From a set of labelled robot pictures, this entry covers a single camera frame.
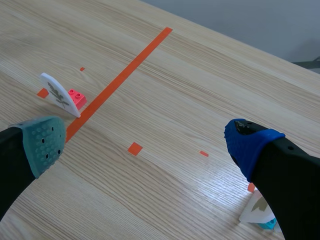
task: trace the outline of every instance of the gray wall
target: gray wall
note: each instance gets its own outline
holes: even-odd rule
[[[320,0],[143,0],[290,62],[320,56]]]

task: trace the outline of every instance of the white card with bird print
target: white card with bird print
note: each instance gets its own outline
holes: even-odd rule
[[[69,93],[64,87],[52,76],[42,73],[40,75],[40,82],[48,91],[48,97],[60,108],[66,110],[68,113],[80,118],[81,114],[76,107],[76,104],[70,97]]]
[[[262,194],[255,190],[239,220],[244,223],[265,224],[275,218],[269,204]]]

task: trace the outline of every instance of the blue gripper pad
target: blue gripper pad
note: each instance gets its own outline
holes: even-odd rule
[[[10,127],[22,129],[23,148],[35,178],[39,178],[64,151],[66,128],[58,116],[45,116]]]

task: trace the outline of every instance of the pink lego brick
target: pink lego brick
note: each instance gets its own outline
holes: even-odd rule
[[[78,110],[80,110],[87,103],[86,96],[82,93],[77,92],[74,89],[70,89],[68,93]]]

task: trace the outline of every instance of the wood grain surface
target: wood grain surface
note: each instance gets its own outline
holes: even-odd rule
[[[47,115],[68,126],[72,115],[37,96],[39,75],[90,103],[165,27],[15,201],[1,240],[283,239],[239,223],[251,193],[224,127],[246,118],[320,157],[319,75],[146,3],[0,0],[0,130]]]

